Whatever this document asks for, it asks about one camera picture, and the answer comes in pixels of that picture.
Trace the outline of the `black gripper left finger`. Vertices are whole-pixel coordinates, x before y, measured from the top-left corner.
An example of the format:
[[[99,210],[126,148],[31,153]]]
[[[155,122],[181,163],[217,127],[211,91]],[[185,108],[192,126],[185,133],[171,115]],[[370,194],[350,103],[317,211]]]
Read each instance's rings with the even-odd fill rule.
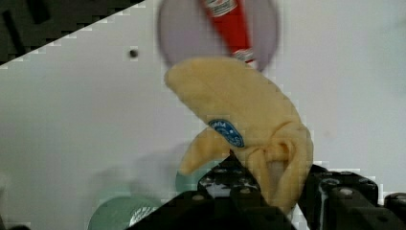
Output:
[[[257,180],[230,154],[197,182],[127,230],[296,230],[268,205]]]

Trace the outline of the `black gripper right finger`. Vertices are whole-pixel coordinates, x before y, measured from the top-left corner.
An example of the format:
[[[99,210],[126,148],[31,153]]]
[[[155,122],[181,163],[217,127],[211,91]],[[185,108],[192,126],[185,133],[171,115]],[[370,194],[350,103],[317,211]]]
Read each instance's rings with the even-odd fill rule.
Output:
[[[298,202],[310,230],[405,230],[405,194],[378,203],[378,186],[355,172],[314,165]]]

